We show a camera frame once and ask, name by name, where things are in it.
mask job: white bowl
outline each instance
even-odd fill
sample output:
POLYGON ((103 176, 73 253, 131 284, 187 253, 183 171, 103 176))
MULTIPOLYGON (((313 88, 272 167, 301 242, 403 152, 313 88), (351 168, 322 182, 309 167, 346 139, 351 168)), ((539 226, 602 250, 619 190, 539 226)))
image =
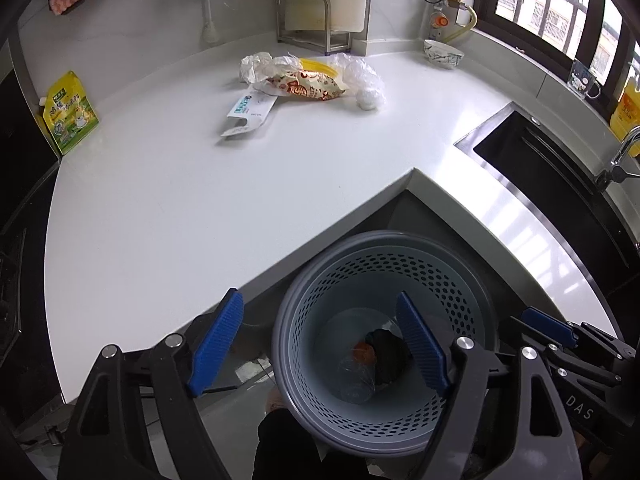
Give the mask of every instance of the white bowl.
POLYGON ((451 70, 458 66, 465 53, 446 43, 424 40, 424 55, 431 63, 451 70))

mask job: kitchen sink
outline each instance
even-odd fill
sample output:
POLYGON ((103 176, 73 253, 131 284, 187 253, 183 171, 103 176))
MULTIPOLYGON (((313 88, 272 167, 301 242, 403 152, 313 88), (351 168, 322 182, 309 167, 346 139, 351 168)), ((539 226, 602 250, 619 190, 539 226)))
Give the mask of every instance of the kitchen sink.
POLYGON ((594 176, 522 108, 510 104, 456 143, 509 189, 560 242, 617 334, 635 346, 640 256, 626 222, 594 176))

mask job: yellow hose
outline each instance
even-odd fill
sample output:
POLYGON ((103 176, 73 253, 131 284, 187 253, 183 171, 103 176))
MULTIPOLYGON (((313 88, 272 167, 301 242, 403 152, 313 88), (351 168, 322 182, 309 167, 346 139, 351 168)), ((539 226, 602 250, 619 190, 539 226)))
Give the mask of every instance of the yellow hose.
POLYGON ((474 11, 474 8, 472 6, 470 6, 470 5, 468 5, 468 6, 466 6, 466 10, 468 10, 469 13, 471 14, 471 21, 468 22, 460 30, 457 30, 453 34, 450 34, 449 36, 447 36, 444 40, 440 40, 442 43, 449 43, 449 41, 452 41, 452 40, 455 40, 456 38, 459 38, 460 36, 462 36, 463 34, 465 34, 468 31, 470 31, 472 28, 474 28, 478 24, 478 15, 474 11))

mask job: black cloth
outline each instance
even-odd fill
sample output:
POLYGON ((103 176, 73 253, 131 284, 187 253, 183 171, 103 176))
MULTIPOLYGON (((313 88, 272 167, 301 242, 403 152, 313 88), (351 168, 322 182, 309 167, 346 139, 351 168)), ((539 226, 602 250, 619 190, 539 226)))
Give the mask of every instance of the black cloth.
POLYGON ((412 359, 404 339, 377 328, 369 332, 364 341, 373 346, 376 353, 376 386, 397 381, 412 359))
POLYGON ((268 413, 258 426, 252 480, 379 479, 364 458, 331 450, 320 460, 316 443, 289 410, 268 413))

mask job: gray colander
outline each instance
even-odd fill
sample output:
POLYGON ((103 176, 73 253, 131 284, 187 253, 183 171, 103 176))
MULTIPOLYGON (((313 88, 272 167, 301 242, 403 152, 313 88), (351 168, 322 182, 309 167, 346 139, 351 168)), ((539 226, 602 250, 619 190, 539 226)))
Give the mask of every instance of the gray colander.
POLYGON ((424 449, 444 400, 417 367, 364 404, 340 400, 314 345, 322 327, 351 308, 394 318, 405 290, 423 314, 448 320, 456 334, 487 349, 497 343, 494 311, 480 281, 457 256, 427 238, 375 231, 347 238, 315 258, 287 291, 273 332, 273 365, 290 410, 313 436, 364 456, 424 449))

